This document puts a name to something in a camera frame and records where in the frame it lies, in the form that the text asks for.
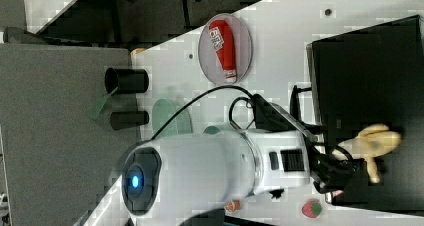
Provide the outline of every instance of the black cable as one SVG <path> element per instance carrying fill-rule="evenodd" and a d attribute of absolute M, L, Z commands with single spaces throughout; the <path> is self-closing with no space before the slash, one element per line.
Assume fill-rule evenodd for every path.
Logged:
<path fill-rule="evenodd" d="M 312 91 L 312 87 L 308 87 L 308 88 L 297 88 L 297 89 L 298 89 L 298 93 Z"/>
<path fill-rule="evenodd" d="M 255 119 L 252 120 L 252 122 L 249 123 L 249 125 L 247 125 L 246 129 L 249 129 L 250 126 L 252 126 L 252 124 L 255 122 Z"/>
<path fill-rule="evenodd" d="M 239 86 L 225 85 L 225 86 L 219 86 L 219 87 L 210 89 L 210 90 L 202 93 L 201 95 L 197 96 L 196 98 L 194 98 L 190 102 L 188 102 L 186 105 L 184 105 L 184 107 L 182 107 L 174 115 L 172 115 L 172 117 L 170 119 L 168 119 L 168 121 L 166 121 L 166 123 L 153 135 L 153 137 L 152 137 L 151 140 L 155 139 L 166 128 L 166 126 L 168 126 L 168 124 L 170 124 L 172 122 L 172 120 L 174 120 L 181 112 L 183 112 L 186 108 L 188 108 L 194 102 L 196 102 L 197 100 L 203 98 L 205 95 L 208 95 L 208 94 L 210 94 L 212 92 L 215 92 L 215 91 L 218 91 L 218 90 L 221 90 L 221 89 L 236 89 L 236 90 L 239 90 L 239 91 L 245 93 L 247 96 L 249 96 L 249 98 L 253 98 L 253 95 L 250 94 L 249 91 L 247 91 L 246 89 L 244 89 L 242 87 L 239 87 Z"/>
<path fill-rule="evenodd" d="M 325 143 L 314 143 L 314 146 L 327 146 L 327 144 Z M 321 154 L 318 149 L 316 149 L 315 147 L 313 147 L 314 151 Z M 348 161 L 353 161 L 352 155 L 349 153 L 349 151 L 347 151 L 346 149 L 340 147 L 340 146 L 336 146 L 334 147 L 333 151 L 339 151 L 340 153 L 342 153 L 344 156 L 346 156 Z"/>
<path fill-rule="evenodd" d="M 312 151 L 310 152 L 310 159 L 311 161 L 318 161 L 321 164 L 323 164 L 329 171 L 333 171 L 339 174 L 351 174 L 352 173 L 352 167 L 349 166 L 349 164 L 347 164 L 346 166 L 343 166 L 341 164 L 341 161 L 339 160 L 331 160 L 330 159 L 330 155 L 328 154 L 322 154 L 318 151 L 318 149 L 315 148 L 315 146 L 311 146 L 310 147 L 312 149 Z M 353 158 L 352 155 L 345 150 L 344 148 L 340 147 L 340 146 L 336 146 L 334 150 L 337 150 L 339 152 L 341 152 L 342 154 L 344 154 L 347 158 L 347 161 L 349 161 L 349 163 L 353 162 Z"/>
<path fill-rule="evenodd" d="M 231 106 L 230 106 L 230 110 L 229 110 L 229 114 L 228 114 L 228 121 L 230 121 L 230 124 L 231 124 L 231 126 L 233 126 L 233 128 L 236 127 L 237 129 L 241 129 L 241 127 L 236 122 L 234 122 L 234 120 L 233 120 L 233 110 L 234 110 L 234 107 L 236 106 L 236 103 L 238 101 L 245 101 L 246 102 L 246 106 L 249 103 L 249 99 L 246 98 L 246 97 L 238 97 L 238 98 L 236 98 L 233 101 L 233 103 L 231 104 Z"/>

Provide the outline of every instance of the blue light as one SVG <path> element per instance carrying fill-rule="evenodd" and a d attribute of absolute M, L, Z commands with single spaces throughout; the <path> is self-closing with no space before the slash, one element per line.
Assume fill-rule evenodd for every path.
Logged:
<path fill-rule="evenodd" d="M 133 187 L 134 188 L 137 188 L 138 187 L 138 177 L 137 176 L 133 176 L 133 178 L 132 178 L 132 184 L 133 184 Z"/>

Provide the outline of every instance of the white table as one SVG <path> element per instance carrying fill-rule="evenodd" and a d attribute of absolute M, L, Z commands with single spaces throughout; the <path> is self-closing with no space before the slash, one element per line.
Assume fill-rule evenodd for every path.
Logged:
<path fill-rule="evenodd" d="M 37 33 L 78 0 L 24 0 L 27 31 Z"/>
<path fill-rule="evenodd" d="M 330 8 L 333 14 L 324 15 Z M 346 33 L 395 19 L 422 14 L 424 0 L 263 0 L 234 15 L 248 26 L 253 41 L 251 71 L 242 86 L 260 93 L 288 109 L 293 85 L 308 85 L 306 45 L 314 40 Z M 152 111 L 161 97 L 188 102 L 201 92 L 215 87 L 203 75 L 197 59 L 197 45 L 203 28 L 193 30 L 149 50 L 134 54 L 135 68 L 144 68 L 151 78 L 150 89 L 138 95 L 140 109 Z M 227 122 L 232 100 L 241 95 L 227 90 L 217 92 L 190 109 L 194 132 Z M 310 94 L 301 100 L 303 118 L 314 122 Z M 248 122 L 239 110 L 236 121 Z M 151 124 L 141 127 L 142 137 L 152 135 Z M 301 207 L 308 199 L 319 199 L 324 207 L 318 219 L 308 219 Z M 245 199 L 241 210 L 228 214 L 273 225 L 422 225 L 424 218 L 367 210 L 334 207 L 324 203 L 313 186 L 289 189 L 280 200 L 270 195 Z"/>

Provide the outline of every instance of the black cup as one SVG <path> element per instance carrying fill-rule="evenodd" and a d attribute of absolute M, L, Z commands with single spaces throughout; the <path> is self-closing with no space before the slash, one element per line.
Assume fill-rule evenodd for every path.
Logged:
<path fill-rule="evenodd" d="M 105 87 L 108 93 L 115 88 L 117 94 L 144 93 L 149 88 L 149 75 L 144 69 L 114 69 L 105 73 Z"/>
<path fill-rule="evenodd" d="M 149 120 L 146 111 L 113 112 L 110 115 L 110 125 L 115 131 L 145 125 Z"/>

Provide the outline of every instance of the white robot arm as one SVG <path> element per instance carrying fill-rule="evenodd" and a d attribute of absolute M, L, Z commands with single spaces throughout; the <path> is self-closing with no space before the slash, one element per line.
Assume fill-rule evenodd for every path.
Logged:
<path fill-rule="evenodd" d="M 254 104 L 266 104 L 252 97 L 259 99 Z M 316 137 L 282 108 L 259 113 L 273 120 L 255 116 L 257 126 L 284 123 L 276 132 L 186 134 L 136 145 L 118 162 L 112 187 L 96 209 L 76 225 L 124 226 L 130 219 L 134 225 L 180 226 L 231 200 L 309 184 L 307 142 Z"/>

